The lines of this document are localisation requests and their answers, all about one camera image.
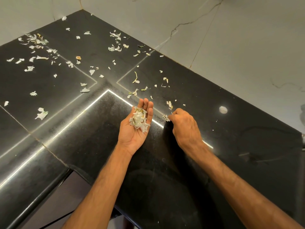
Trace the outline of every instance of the black granite countertop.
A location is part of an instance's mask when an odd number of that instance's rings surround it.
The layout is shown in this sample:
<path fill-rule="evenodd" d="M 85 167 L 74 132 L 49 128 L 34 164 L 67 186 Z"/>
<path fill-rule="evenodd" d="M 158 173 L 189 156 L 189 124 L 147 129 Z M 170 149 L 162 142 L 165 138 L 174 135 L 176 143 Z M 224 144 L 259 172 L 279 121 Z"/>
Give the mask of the black granite countertop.
<path fill-rule="evenodd" d="M 109 51 L 117 46 L 109 36 L 114 30 L 121 32 L 82 10 L 32 32 L 49 41 L 33 54 L 33 43 L 17 39 L 0 47 L 0 228 L 18 226 L 71 169 L 93 184 L 117 142 L 121 120 L 139 98 L 150 96 L 154 122 L 115 204 L 137 227 L 244 228 L 213 182 L 178 148 L 171 123 L 162 119 L 172 111 L 169 100 L 193 115 L 204 141 L 226 165 L 301 223 L 301 133 L 124 32 L 122 51 Z M 52 58 L 47 49 L 60 57 Z M 50 58 L 29 61 L 37 55 Z M 18 58 L 25 61 L 15 64 Z M 24 72 L 32 65 L 33 71 Z M 92 76 L 90 69 L 96 70 Z M 132 83 L 135 72 L 139 84 Z M 80 83 L 90 92 L 82 94 Z M 146 86 L 127 99 L 128 92 Z M 37 96 L 29 95 L 33 91 Z M 35 120 L 38 108 L 48 111 L 44 120 Z"/>

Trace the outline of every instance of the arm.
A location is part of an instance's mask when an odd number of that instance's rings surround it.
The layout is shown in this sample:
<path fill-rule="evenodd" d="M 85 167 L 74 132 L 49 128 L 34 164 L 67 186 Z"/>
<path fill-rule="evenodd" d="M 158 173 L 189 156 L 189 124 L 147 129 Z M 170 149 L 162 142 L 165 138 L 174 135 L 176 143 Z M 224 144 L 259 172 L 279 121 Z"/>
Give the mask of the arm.
<path fill-rule="evenodd" d="M 147 123 L 153 118 L 153 103 L 140 99 L 138 107 L 147 110 Z M 147 132 L 129 124 L 134 108 L 121 122 L 118 143 L 85 199 L 79 204 L 62 229 L 106 229 L 116 197 L 132 155 L 144 143 Z"/>
<path fill-rule="evenodd" d="M 178 145 L 218 186 L 246 228 L 303 228 L 209 150 L 190 114 L 177 109 L 168 118 L 173 122 Z"/>

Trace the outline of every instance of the hand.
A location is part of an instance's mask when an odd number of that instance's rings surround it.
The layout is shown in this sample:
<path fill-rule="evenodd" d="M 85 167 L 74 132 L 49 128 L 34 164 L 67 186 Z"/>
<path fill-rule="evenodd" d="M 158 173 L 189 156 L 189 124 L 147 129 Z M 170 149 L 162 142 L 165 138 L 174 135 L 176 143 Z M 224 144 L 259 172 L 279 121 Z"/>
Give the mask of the hand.
<path fill-rule="evenodd" d="M 138 108 L 143 108 L 147 111 L 147 120 L 146 123 L 151 124 L 153 119 L 153 102 L 148 101 L 147 98 L 140 99 L 138 103 Z M 135 108 L 132 107 L 130 114 L 121 122 L 119 139 L 117 142 L 117 146 L 120 146 L 124 150 L 126 150 L 131 156 L 135 154 L 135 152 L 143 145 L 148 131 L 143 133 L 141 129 L 135 129 L 134 126 L 129 124 L 129 119 L 133 117 L 133 113 L 135 112 Z"/>
<path fill-rule="evenodd" d="M 196 158 L 196 153 L 201 148 L 206 148 L 195 119 L 186 111 L 177 108 L 168 118 L 173 122 L 173 134 L 180 148 L 191 158 Z"/>

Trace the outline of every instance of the person's left hand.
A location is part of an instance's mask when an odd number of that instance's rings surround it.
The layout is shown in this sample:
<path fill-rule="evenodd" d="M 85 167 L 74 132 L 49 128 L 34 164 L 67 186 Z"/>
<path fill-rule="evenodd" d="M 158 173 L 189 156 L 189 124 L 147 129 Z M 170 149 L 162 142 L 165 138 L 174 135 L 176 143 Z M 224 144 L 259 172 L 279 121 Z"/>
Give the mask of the person's left hand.
<path fill-rule="evenodd" d="M 153 102 L 148 101 L 147 98 L 140 99 L 138 103 L 138 108 L 143 108 L 145 111 L 147 111 L 147 120 L 146 123 L 151 124 L 153 119 Z M 130 114 L 121 122 L 120 125 L 120 132 L 119 132 L 119 139 L 117 142 L 117 146 L 120 146 L 124 150 L 127 150 L 127 152 L 132 156 L 135 154 L 135 152 L 143 145 L 148 131 L 143 133 L 141 129 L 135 129 L 133 125 L 129 124 L 129 119 L 133 117 L 133 113 L 135 112 L 135 108 L 132 107 L 132 110 Z"/>

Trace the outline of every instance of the round white spot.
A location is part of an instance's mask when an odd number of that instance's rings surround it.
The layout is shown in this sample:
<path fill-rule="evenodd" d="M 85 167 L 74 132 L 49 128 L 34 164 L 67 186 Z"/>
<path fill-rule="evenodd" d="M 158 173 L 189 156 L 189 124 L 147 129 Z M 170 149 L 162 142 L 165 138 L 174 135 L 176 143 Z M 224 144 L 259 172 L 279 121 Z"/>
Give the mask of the round white spot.
<path fill-rule="evenodd" d="M 220 106 L 219 107 L 219 111 L 222 113 L 222 114 L 226 114 L 228 112 L 228 109 L 224 106 Z"/>

